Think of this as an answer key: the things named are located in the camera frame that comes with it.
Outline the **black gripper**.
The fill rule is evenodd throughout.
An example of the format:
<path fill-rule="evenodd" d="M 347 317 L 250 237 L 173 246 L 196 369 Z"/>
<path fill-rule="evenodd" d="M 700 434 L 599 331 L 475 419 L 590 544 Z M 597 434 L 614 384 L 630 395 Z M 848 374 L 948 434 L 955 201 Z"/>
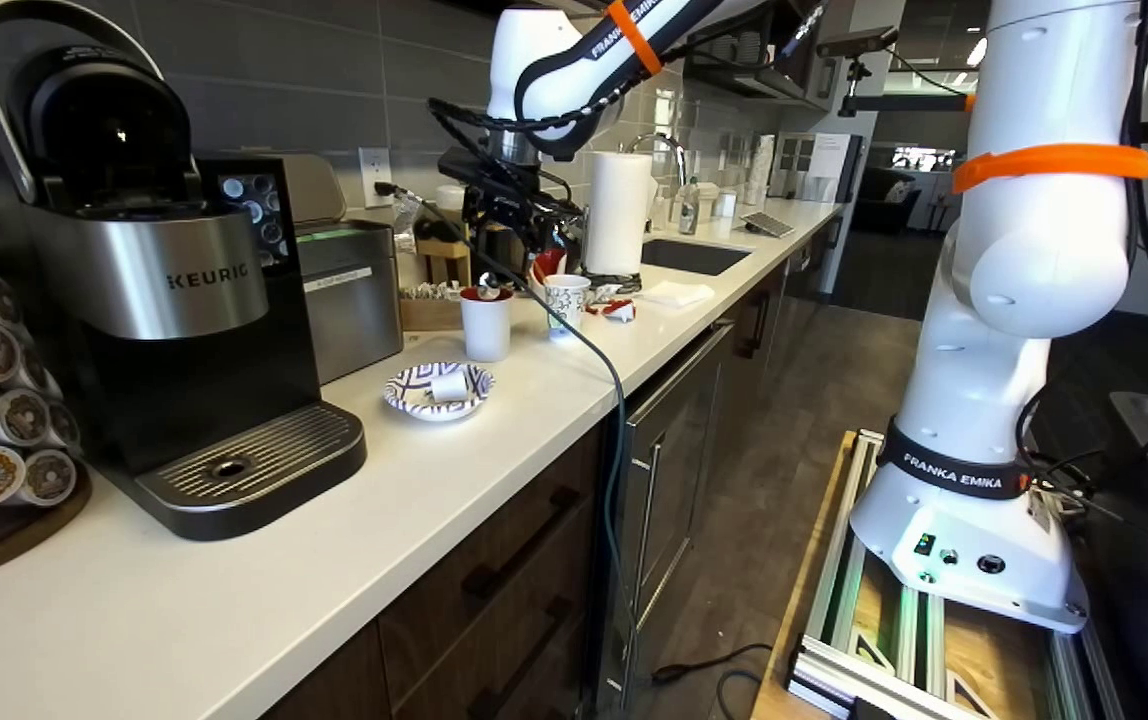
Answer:
<path fill-rule="evenodd" d="M 510 268 L 514 294 L 533 295 L 528 261 L 534 254 L 570 246 L 570 204 L 540 190 L 534 163 L 505 163 L 446 151 L 441 162 L 441 174 L 463 185 L 460 215 L 479 231 L 479 295 L 501 295 L 501 277 L 492 261 Z"/>

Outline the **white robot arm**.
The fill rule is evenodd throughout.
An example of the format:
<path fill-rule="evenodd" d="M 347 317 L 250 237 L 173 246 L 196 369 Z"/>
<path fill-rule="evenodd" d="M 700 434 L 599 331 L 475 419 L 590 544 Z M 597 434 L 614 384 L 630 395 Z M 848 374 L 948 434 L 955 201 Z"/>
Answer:
<path fill-rule="evenodd" d="M 540 163 L 588 145 L 599 114 L 761 0 L 607 0 L 588 30 L 508 8 L 479 114 L 444 110 L 452 169 L 528 246 L 562 237 Z M 852 533 L 888 573 L 951 605 L 1074 633 L 1087 598 L 1053 502 L 1022 462 L 1022 415 L 1059 337 L 1126 290 L 1125 241 L 1148 151 L 1133 127 L 1148 0 L 992 0 L 987 57 L 951 177 L 960 215 L 935 261 L 917 363 Z"/>

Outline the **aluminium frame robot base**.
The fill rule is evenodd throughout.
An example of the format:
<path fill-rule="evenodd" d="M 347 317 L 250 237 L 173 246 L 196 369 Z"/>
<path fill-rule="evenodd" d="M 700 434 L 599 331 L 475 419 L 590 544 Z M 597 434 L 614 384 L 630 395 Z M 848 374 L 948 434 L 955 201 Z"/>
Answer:
<path fill-rule="evenodd" d="M 840 438 L 749 720 L 1125 720 L 1091 633 L 905 590 L 848 533 L 878 438 Z"/>

